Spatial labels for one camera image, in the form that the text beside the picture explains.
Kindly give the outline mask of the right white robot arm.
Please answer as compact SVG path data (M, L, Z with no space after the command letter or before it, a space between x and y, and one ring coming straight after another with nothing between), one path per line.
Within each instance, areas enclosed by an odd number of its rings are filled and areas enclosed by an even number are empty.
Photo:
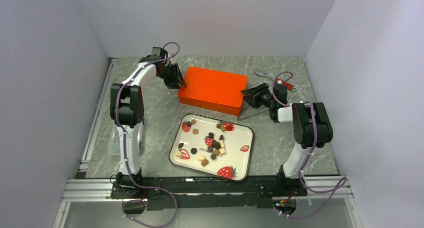
M314 150L324 147L333 139L334 131L326 107L322 102L288 103L288 88L278 82L274 82L271 87L262 83L241 90L241 94L251 107L267 107L273 122L292 124L295 145L288 160L282 165L283 177L275 182L277 192L288 195L295 188L292 179L303 176Z

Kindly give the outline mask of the orange box lid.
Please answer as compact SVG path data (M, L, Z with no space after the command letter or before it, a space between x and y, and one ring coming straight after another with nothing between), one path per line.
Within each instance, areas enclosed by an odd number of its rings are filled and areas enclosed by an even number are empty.
M187 86L177 93L181 103L201 103L210 106L240 109L243 104L242 90L246 89L248 77L243 74L190 66L184 80Z

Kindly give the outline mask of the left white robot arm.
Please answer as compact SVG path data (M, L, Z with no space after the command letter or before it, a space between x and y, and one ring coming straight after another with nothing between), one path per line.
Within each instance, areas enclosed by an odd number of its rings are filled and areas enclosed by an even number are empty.
M154 77L159 77L169 89L179 89L187 84L177 63L165 47L153 47L151 54L143 57L128 78L110 87L110 117L117 127L120 143L120 167L116 175L118 185L132 198L144 190L139 161L140 125L145 109L142 88Z

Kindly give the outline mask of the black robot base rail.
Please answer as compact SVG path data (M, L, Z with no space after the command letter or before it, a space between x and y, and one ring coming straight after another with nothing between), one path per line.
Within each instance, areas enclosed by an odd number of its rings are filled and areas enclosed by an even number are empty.
M139 187L128 178L110 177L111 199L143 200L148 211L165 208L241 207L272 208L279 200L304 198L308 192L297 179L275 175L247 176L241 182L219 177L142 177Z

